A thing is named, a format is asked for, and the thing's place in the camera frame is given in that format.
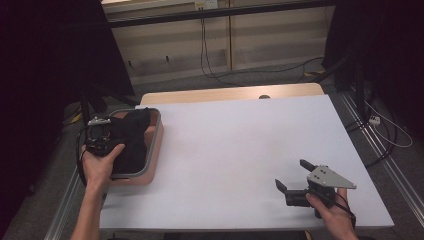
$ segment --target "dark background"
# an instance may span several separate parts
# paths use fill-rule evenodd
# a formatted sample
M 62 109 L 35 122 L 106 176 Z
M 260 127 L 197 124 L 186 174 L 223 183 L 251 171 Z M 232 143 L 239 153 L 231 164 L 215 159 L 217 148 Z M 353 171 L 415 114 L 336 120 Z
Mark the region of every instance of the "dark background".
M 99 1 L 0 0 L 0 236 L 48 163 L 65 106 L 84 88 L 102 109 L 93 84 L 133 94 L 112 32 L 78 30 L 90 22 L 106 22 Z
M 355 64 L 375 93 L 392 108 L 411 134 L 424 136 L 423 1 L 340 1 L 333 15 L 323 66 L 353 53 L 335 73 L 339 90 L 355 80 Z

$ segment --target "electrical outlet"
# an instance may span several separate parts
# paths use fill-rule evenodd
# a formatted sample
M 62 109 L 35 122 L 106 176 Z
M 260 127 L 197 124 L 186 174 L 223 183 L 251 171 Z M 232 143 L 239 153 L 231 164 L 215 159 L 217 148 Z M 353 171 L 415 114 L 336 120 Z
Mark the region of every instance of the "electrical outlet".
M 217 9 L 217 8 L 218 8 L 218 0 L 205 1 L 205 9 Z
M 194 2 L 194 10 L 195 11 L 200 11 L 200 10 L 204 10 L 204 9 L 206 9 L 205 1 Z
M 375 125 L 375 126 L 380 125 L 380 117 L 377 117 L 377 116 L 371 116 L 371 117 L 370 117 L 370 120 L 369 120 L 369 123 L 370 123 L 371 125 Z

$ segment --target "wall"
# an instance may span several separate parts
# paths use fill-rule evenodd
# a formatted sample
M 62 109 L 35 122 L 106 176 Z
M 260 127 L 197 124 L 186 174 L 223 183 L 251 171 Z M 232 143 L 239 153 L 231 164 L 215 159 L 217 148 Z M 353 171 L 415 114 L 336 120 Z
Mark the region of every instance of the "wall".
M 278 2 L 283 1 L 221 0 L 218 5 Z M 103 6 L 110 20 L 194 10 L 193 1 L 187 0 L 104 1 Z M 323 56 L 332 12 L 327 7 L 206 19 L 211 69 L 215 73 Z M 203 74 L 201 20 L 117 28 L 113 33 L 133 84 Z M 203 68 L 209 73 L 205 56 Z

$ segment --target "brown tray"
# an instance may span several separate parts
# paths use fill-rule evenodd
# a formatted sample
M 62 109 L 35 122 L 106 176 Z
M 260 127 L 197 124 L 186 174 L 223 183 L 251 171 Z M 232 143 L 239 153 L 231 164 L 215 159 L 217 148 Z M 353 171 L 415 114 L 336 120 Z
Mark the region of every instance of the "brown tray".
M 164 129 L 159 110 L 155 108 L 149 108 L 149 110 L 151 118 L 150 126 L 144 133 L 144 142 L 147 146 L 146 164 L 144 168 L 134 174 L 113 174 L 111 177 L 116 180 L 112 181 L 111 185 L 147 185 L 153 181 Z M 130 111 L 137 110 L 118 110 L 113 112 L 110 116 L 123 118 Z

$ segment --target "wrist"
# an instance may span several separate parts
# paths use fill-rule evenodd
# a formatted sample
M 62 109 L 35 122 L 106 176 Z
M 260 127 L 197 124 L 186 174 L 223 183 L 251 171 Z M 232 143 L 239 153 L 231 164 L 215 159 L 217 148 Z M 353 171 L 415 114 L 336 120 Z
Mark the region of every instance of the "wrist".
M 87 186 L 85 188 L 86 197 L 101 199 L 103 196 L 103 193 L 104 193 L 104 187 L 87 182 Z

